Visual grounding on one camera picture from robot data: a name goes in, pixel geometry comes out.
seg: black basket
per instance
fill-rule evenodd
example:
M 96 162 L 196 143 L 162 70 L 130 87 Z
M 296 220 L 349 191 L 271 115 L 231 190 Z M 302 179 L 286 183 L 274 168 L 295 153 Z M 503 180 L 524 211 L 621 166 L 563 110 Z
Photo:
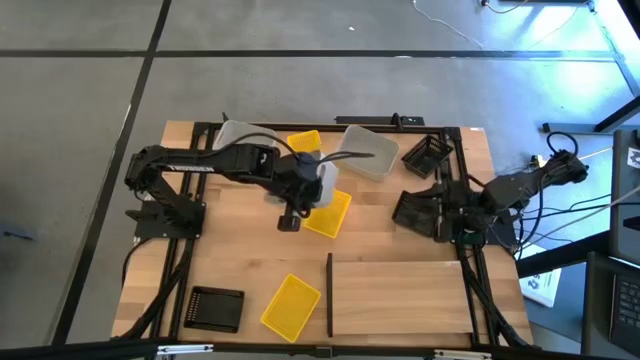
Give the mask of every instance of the black basket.
M 451 151 L 451 146 L 427 135 L 402 157 L 402 162 L 407 170 L 426 179 Z
M 438 224 L 438 201 L 421 199 L 403 191 L 393 215 L 393 222 L 426 237 L 434 237 Z

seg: yellow tray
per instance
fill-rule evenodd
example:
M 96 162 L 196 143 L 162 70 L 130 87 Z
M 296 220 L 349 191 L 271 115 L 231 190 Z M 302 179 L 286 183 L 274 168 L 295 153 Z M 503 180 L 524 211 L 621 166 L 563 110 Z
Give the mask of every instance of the yellow tray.
M 295 342 L 320 296 L 318 290 L 289 274 L 271 299 L 260 322 L 289 342 Z
M 351 195 L 333 190 L 331 204 L 327 207 L 311 209 L 311 215 L 303 222 L 304 227 L 335 239 L 350 202 Z
M 320 150 L 322 140 L 320 140 L 318 130 L 311 130 L 287 136 L 287 143 L 295 151 L 312 152 Z

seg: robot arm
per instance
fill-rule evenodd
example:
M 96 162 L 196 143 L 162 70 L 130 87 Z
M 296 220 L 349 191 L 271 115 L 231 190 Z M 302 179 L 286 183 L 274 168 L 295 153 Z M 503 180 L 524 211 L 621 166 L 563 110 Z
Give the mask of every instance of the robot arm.
M 566 150 L 554 153 L 545 166 L 533 172 L 502 175 L 483 185 L 479 205 L 487 215 L 507 209 L 522 210 L 529 199 L 551 185 L 579 183 L 587 178 L 588 166 Z
M 171 237 L 165 235 L 168 234 L 167 228 L 183 229 L 187 234 L 199 236 L 204 203 L 177 194 L 164 180 L 162 172 L 208 173 L 261 186 L 286 203 L 278 229 L 298 231 L 300 217 L 309 216 L 311 208 L 322 195 L 323 184 L 317 168 L 318 162 L 307 153 L 281 157 L 277 148 L 264 145 L 234 144 L 220 150 L 149 146 L 131 157 L 125 183 L 135 192 L 148 192 L 155 199 L 155 204 L 146 208 L 143 205 L 140 211 L 127 211 L 127 215 L 138 222 L 136 236 Z M 144 222 L 150 222 L 149 226 L 142 226 Z M 142 227 L 149 230 L 154 224 L 159 229 L 157 234 L 139 234 L 145 232 Z

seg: wooden board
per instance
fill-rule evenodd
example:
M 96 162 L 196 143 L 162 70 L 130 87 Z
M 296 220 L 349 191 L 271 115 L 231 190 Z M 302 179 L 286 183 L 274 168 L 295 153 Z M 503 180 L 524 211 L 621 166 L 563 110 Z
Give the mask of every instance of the wooden board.
M 471 332 L 460 262 L 333 263 L 334 335 Z
M 192 122 L 168 122 L 162 144 L 188 148 L 192 129 Z M 481 181 L 491 180 L 493 168 L 484 131 L 469 128 L 461 131 L 469 173 Z M 279 132 L 278 136 L 286 139 L 288 134 Z M 400 155 L 422 137 L 413 134 L 385 136 L 399 143 Z M 335 151 L 342 133 L 321 132 L 321 137 L 322 150 L 328 154 Z M 165 174 L 165 178 L 174 189 L 179 189 L 180 174 Z M 326 332 L 325 261 L 328 252 L 334 253 L 335 261 L 456 260 L 452 245 L 436 243 L 396 227 L 391 221 L 391 213 L 402 190 L 424 190 L 432 184 L 433 178 L 422 180 L 410 174 L 401 161 L 396 161 L 391 174 L 381 183 L 341 170 L 336 187 L 350 193 L 353 200 L 338 237 L 330 239 L 306 229 L 298 233 L 277 231 L 276 223 L 282 208 L 267 204 L 262 198 L 262 189 L 255 185 L 232 183 L 221 176 L 209 176 L 204 196 L 208 204 L 204 231 L 196 243 L 187 296 L 194 285 L 243 290 L 246 296 L 243 316 L 237 334 L 181 328 L 179 339 L 286 344 L 286 340 L 260 323 L 260 315 L 285 276 L 292 273 L 323 294 L 298 343 L 469 347 L 468 334 L 343 335 L 329 338 Z M 166 240 L 152 240 L 131 257 L 113 335 L 128 330 L 153 299 L 166 249 Z M 513 259 L 495 246 L 486 246 L 484 252 L 496 305 L 520 336 L 531 341 Z M 166 309 L 163 335 L 167 334 L 169 327 L 173 298 L 167 302 Z M 476 309 L 481 309 L 477 301 Z M 479 332 L 486 334 L 483 312 L 477 311 L 477 314 Z

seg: concrete floor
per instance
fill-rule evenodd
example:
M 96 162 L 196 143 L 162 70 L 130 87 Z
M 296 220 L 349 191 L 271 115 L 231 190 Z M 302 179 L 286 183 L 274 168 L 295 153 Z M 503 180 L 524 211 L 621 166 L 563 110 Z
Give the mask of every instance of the concrete floor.
M 160 5 L 161 0 L 5 0 L 0 48 L 145 49 Z M 502 50 L 530 49 L 575 9 L 526 5 L 496 15 L 471 0 L 419 0 L 418 5 L 473 35 L 485 49 Z M 599 1 L 596 8 L 632 69 L 640 68 L 634 66 L 640 64 L 638 41 L 619 20 L 615 0 Z M 410 1 L 393 0 L 174 1 L 160 48 L 478 49 L 415 12 Z M 581 7 L 531 50 L 608 48 L 594 16 Z M 0 219 L 27 227 L 37 238 L 0 239 L 0 348 L 47 341 L 140 64 L 140 59 L 0 59 Z M 430 125 L 484 127 L 501 173 L 519 167 L 530 154 L 549 154 L 538 131 L 541 123 L 595 123 L 631 99 L 612 62 L 158 59 L 125 159 L 157 143 L 167 120 L 219 121 L 225 111 L 251 122 L 331 122 L 336 115 L 397 111 L 424 116 Z M 611 145 L 609 137 L 578 141 L 582 154 Z M 564 207 L 609 193 L 610 154 L 587 163 L 586 182 L 550 189 L 545 204 Z M 124 210 L 136 206 L 120 174 L 70 341 L 104 340 L 110 334 L 134 228 Z M 548 220 L 540 231 L 561 219 Z M 608 215 L 602 213 L 556 235 L 579 239 L 607 226 Z M 545 347 L 577 351 L 577 343 L 539 327 L 534 336 Z

